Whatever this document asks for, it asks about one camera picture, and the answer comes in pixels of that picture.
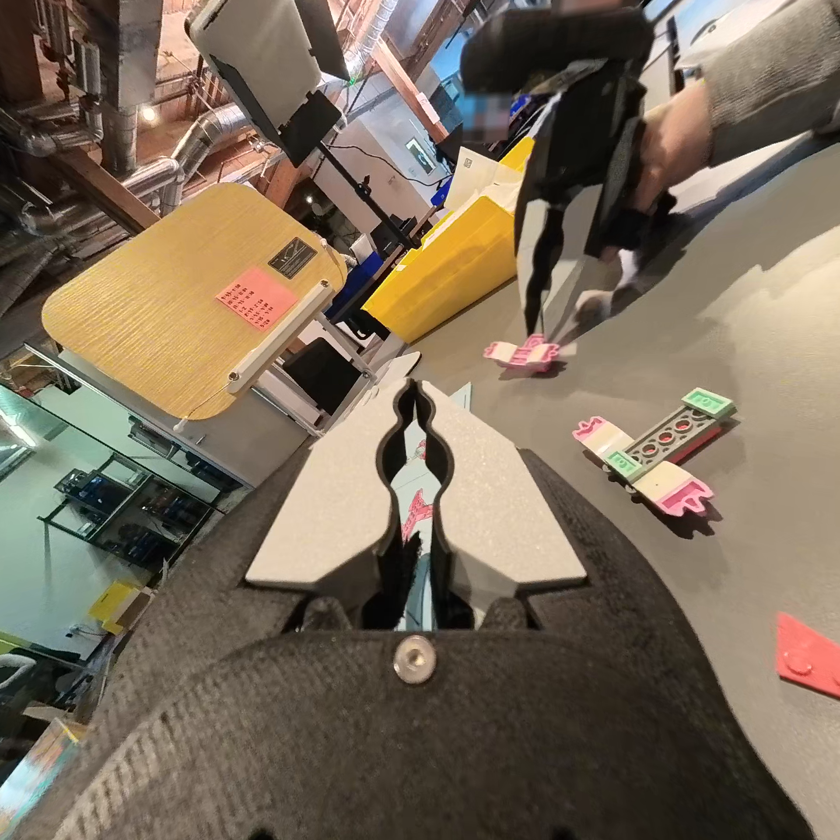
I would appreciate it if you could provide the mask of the person's right hand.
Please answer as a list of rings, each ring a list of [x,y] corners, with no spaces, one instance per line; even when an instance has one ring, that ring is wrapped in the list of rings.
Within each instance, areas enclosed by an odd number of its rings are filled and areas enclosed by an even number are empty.
[[[651,214],[669,188],[705,167],[710,148],[709,90],[702,80],[647,113],[632,209]]]

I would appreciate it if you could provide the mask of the pink brick assembly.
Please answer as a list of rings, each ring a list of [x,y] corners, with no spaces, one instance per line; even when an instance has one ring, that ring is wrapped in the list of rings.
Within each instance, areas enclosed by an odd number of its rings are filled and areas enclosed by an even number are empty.
[[[575,350],[574,343],[559,345],[548,342],[542,333],[536,332],[530,334],[521,344],[493,342],[483,350],[482,356],[508,371],[543,374],[570,358]]]

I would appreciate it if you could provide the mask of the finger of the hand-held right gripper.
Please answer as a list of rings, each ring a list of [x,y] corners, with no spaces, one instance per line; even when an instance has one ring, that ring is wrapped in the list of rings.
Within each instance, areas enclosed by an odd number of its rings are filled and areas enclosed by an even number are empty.
[[[581,298],[602,292],[602,262],[585,253],[601,194],[600,185],[587,186],[564,213],[563,246],[542,294],[543,336],[551,343],[569,342]]]
[[[518,287],[527,333],[542,325],[543,300],[560,257],[560,208],[544,200],[527,204],[518,241]]]

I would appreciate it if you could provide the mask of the small red brick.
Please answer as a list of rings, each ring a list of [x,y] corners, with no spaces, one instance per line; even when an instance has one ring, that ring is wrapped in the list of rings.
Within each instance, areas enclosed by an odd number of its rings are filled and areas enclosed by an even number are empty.
[[[777,676],[838,700],[839,644],[788,613],[777,613],[775,628]]]

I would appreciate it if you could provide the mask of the wooden top white stand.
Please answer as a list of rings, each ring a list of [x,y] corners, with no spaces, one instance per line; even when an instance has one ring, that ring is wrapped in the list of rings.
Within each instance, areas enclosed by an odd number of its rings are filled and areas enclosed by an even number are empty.
[[[208,187],[82,271],[44,304],[48,336],[92,386],[249,488],[258,487],[308,432],[251,386],[260,332],[215,300],[244,270],[294,237],[319,256],[280,280],[306,303],[329,306],[347,281],[343,256],[256,189]]]

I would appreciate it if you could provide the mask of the studio light on black stand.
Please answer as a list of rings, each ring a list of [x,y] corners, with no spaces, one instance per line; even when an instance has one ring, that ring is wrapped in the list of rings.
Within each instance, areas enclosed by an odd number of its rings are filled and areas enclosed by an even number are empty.
[[[295,167],[318,151],[353,188],[395,241],[407,249],[420,238],[404,232],[325,143],[341,112],[319,89],[322,75],[350,80],[326,1],[211,1],[194,6],[185,33],[247,120]]]

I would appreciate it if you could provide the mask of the shallow yellow plastic bin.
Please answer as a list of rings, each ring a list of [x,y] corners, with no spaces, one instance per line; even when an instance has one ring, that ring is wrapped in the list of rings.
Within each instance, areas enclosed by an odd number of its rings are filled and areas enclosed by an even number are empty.
[[[500,161],[522,179],[534,140],[521,139]],[[478,197],[423,236],[363,305],[363,310],[406,343],[467,309],[516,275],[514,216]]]

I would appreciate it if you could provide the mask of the pink sticky note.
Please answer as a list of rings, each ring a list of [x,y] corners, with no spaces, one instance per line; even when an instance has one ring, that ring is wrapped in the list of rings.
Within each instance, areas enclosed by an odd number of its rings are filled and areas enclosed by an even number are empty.
[[[245,269],[215,300],[260,332],[273,329],[298,304],[298,296],[280,276],[261,266]]]

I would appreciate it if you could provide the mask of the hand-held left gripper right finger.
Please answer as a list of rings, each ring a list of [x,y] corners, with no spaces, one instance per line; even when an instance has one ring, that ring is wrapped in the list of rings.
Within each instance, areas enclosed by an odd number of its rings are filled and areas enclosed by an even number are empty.
[[[433,503],[436,613],[485,613],[499,598],[586,582],[571,541],[518,448],[426,381],[415,384]]]

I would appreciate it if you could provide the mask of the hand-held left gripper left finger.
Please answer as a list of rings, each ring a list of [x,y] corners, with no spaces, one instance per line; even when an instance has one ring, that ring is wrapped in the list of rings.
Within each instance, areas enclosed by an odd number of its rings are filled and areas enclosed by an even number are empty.
[[[378,391],[314,444],[245,579],[277,589],[384,589],[403,539],[392,483],[416,384]]]

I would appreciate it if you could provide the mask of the person's right forearm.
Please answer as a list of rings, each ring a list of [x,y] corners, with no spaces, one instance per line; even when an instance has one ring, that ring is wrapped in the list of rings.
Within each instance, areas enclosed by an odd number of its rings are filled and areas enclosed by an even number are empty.
[[[793,2],[700,67],[711,167],[804,132],[838,130],[838,2]]]

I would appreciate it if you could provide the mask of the white printed paper sheet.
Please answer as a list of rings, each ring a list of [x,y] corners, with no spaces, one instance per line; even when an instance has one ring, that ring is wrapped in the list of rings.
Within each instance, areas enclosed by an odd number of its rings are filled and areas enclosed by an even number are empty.
[[[449,212],[456,212],[484,196],[506,212],[513,213],[521,183],[522,173],[519,170],[463,146],[458,151],[454,177],[444,205]]]

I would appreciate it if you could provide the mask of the black label plate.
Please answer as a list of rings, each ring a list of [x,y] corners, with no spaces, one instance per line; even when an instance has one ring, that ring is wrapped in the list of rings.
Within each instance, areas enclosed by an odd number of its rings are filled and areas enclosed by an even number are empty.
[[[304,239],[294,237],[268,260],[267,265],[282,277],[292,280],[317,256],[317,249]]]

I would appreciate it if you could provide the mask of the winged grey mint brick assembly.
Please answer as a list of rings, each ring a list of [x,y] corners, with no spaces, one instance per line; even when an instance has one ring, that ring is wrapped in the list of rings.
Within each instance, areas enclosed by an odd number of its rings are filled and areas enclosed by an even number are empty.
[[[580,421],[572,437],[632,497],[669,518],[705,517],[714,492],[683,463],[719,437],[737,410],[732,399],[695,387],[680,399],[675,411],[638,437],[603,416]]]

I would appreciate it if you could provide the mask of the open pale blue instruction booklet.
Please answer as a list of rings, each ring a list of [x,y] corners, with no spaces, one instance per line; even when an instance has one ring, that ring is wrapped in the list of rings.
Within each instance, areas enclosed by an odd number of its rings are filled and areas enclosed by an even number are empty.
[[[405,430],[406,463],[392,481],[402,538],[415,547],[416,564],[398,631],[422,632],[436,628],[432,595],[430,555],[432,545],[433,504],[441,487],[426,465],[426,434],[414,419]]]

